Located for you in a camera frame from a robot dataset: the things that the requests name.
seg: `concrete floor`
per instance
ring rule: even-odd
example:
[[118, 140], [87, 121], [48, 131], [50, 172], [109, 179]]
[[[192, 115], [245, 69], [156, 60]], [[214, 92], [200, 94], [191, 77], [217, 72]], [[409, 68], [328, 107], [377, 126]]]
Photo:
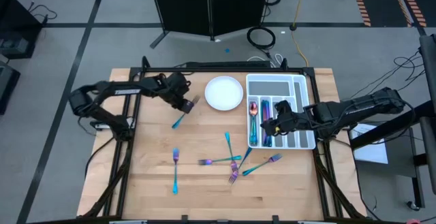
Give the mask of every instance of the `concrete floor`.
[[[25, 7], [31, 1], [45, 4], [59, 17], [53, 21], [88, 22], [95, 0], [19, 0]], [[282, 0], [271, 7], [266, 22], [289, 22], [297, 0]], [[302, 22], [362, 22], [355, 0], [304, 0]], [[102, 0], [95, 22], [158, 22], [153, 0]], [[272, 53], [287, 57], [292, 67], [302, 67], [288, 28], [270, 28], [277, 36]], [[436, 29], [425, 29], [427, 34]], [[67, 82], [83, 28], [47, 28], [37, 42], [31, 59], [12, 60], [21, 72], [7, 112], [0, 116], [0, 223], [15, 223], [33, 178], [48, 132]], [[153, 67], [171, 67], [186, 61], [244, 61], [262, 53], [246, 40], [246, 30], [221, 36], [221, 42], [203, 37], [170, 33], [157, 47], [149, 48], [161, 29], [94, 28], [84, 49], [73, 89], [105, 80], [112, 68], [139, 66], [147, 56]], [[254, 34], [262, 41], [266, 36]], [[348, 98], [364, 84], [395, 67], [393, 58], [411, 56], [419, 46], [415, 28], [300, 28], [296, 38], [313, 67], [333, 68], [341, 99]], [[382, 86], [400, 88], [409, 70], [398, 71]], [[417, 106], [429, 99], [425, 77], [401, 91], [403, 99]], [[84, 133], [69, 106], [63, 113], [52, 152], [37, 190], [28, 222], [69, 219], [76, 216], [83, 186], [84, 166], [91, 154], [94, 137]], [[390, 117], [378, 116], [384, 120]], [[419, 127], [414, 128], [420, 137]], [[436, 196], [429, 183], [428, 170], [422, 170], [426, 208], [408, 209], [412, 199], [411, 180], [359, 169], [362, 197], [375, 214], [386, 221], [425, 219], [434, 215]]]

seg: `iridescent spoon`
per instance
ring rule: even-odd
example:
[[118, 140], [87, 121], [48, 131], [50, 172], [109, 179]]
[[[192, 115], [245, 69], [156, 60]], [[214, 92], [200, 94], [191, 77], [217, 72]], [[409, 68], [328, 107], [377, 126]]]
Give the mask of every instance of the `iridescent spoon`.
[[251, 129], [250, 129], [250, 145], [258, 145], [258, 133], [256, 129], [256, 115], [258, 115], [259, 109], [255, 101], [250, 103], [249, 113], [251, 115]]

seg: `cutlery tray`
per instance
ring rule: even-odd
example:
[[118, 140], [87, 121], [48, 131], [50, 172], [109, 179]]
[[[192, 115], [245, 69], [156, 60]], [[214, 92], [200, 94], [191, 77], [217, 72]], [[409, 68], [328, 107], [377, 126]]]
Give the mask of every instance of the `cutlery tray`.
[[[261, 102], [269, 102], [270, 115], [277, 118], [274, 105], [286, 100], [290, 103], [293, 112], [302, 112], [303, 107], [309, 105], [306, 78], [303, 75], [284, 74], [248, 74], [247, 75], [247, 142], [251, 148], [262, 149], [314, 149], [315, 136], [312, 131], [295, 131], [287, 135], [272, 136], [272, 146], [263, 146], [262, 135], [264, 130], [260, 127]], [[258, 114], [255, 117], [257, 128], [257, 144], [250, 144], [251, 115], [249, 107], [251, 102], [258, 105]]]

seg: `white paper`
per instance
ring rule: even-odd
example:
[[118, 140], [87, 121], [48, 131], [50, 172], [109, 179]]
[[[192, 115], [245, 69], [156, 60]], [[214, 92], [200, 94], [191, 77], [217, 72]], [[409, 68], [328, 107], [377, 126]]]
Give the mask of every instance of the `white paper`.
[[[376, 128], [376, 126], [374, 125], [358, 124], [358, 126], [353, 128], [353, 130], [351, 131], [350, 138], [356, 138], [359, 135], [364, 134], [374, 128]], [[354, 151], [354, 158], [360, 161], [388, 164], [386, 145], [384, 143], [377, 145], [367, 145], [362, 148], [356, 149]]]

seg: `yellow cable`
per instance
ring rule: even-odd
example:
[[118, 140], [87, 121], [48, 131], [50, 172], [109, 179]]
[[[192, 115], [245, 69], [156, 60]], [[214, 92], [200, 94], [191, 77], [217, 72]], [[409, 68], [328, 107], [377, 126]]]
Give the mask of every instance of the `yellow cable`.
[[[297, 17], [298, 17], [298, 13], [300, 11], [300, 4], [301, 4], [301, 0], [298, 0], [298, 5], [297, 5], [297, 10], [295, 12], [295, 18], [294, 18], [294, 23], [292, 23], [292, 26], [295, 27], [295, 24], [297, 22]], [[295, 40], [294, 37], [294, 32], [291, 31], [291, 35], [292, 35], [292, 39], [294, 40], [295, 46], [297, 47], [298, 53], [300, 54], [300, 56], [305, 60], [306, 62], [306, 66], [309, 66], [309, 61], [307, 60], [307, 58], [305, 57], [305, 55], [301, 52], [300, 46], [298, 45], [297, 41]]]
[[298, 53], [300, 53], [300, 56], [305, 60], [305, 62], [306, 62], [306, 67], [308, 67], [308, 66], [309, 66], [309, 61], [307, 60], [307, 58], [305, 57], [305, 55], [301, 52], [301, 50], [300, 50], [300, 46], [298, 45], [297, 41], [295, 40], [294, 32], [293, 32], [293, 31], [291, 31], [291, 35], [292, 35], [292, 39], [294, 40], [295, 46], [297, 47]]

